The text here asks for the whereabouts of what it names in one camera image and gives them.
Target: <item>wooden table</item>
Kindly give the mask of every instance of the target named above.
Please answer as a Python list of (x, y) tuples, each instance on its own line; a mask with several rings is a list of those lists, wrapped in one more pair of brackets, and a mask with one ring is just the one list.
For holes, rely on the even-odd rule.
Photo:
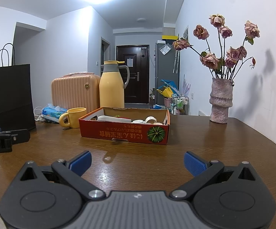
[[(107, 194), (111, 190), (170, 192), (192, 178), (183, 155), (193, 151), (225, 165), (251, 162), (276, 200), (276, 144), (237, 119), (216, 124), (203, 116), (171, 116), (167, 146), (83, 138), (79, 129), (38, 123), (29, 142), (0, 154), (0, 199), (27, 160), (50, 165), (84, 150), (91, 151), (93, 163), (83, 177)], [(276, 215), (270, 228), (276, 229)]]

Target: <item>refrigerator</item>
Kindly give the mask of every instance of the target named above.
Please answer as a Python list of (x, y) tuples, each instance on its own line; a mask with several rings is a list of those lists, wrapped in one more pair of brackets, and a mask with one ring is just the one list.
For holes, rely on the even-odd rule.
[[(156, 43), (155, 47), (155, 90), (164, 84), (164, 82), (161, 81), (162, 79), (174, 81), (179, 90), (179, 68), (178, 71), (176, 71), (177, 65), (173, 73), (175, 48), (173, 45), (170, 45), (171, 50), (164, 55), (160, 51), (160, 48), (164, 45), (165, 44)], [(164, 106), (163, 96), (158, 91), (155, 91), (155, 104)]]

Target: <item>cardboard box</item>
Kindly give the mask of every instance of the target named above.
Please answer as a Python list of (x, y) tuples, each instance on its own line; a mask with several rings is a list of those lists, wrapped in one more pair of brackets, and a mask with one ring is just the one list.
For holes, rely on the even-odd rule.
[[(153, 116), (163, 125), (97, 121), (97, 117), (101, 115), (119, 115), (132, 121), (145, 120), (148, 116)], [(101, 107), (80, 118), (79, 123), (82, 137), (166, 145), (170, 113), (168, 110)]]

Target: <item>pink textured vase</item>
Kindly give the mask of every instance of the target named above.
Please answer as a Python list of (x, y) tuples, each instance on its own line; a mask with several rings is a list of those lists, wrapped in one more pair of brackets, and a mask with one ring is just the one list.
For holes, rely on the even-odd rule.
[(223, 78), (212, 78), (210, 104), (212, 104), (210, 121), (225, 124), (228, 111), (232, 107), (233, 81)]

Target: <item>peach suitcase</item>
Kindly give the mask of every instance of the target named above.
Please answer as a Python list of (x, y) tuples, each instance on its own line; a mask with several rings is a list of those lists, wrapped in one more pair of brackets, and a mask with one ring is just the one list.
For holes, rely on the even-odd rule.
[(101, 77), (91, 72), (70, 73), (51, 83), (52, 103), (65, 109), (87, 108), (87, 113), (100, 107), (99, 83)]

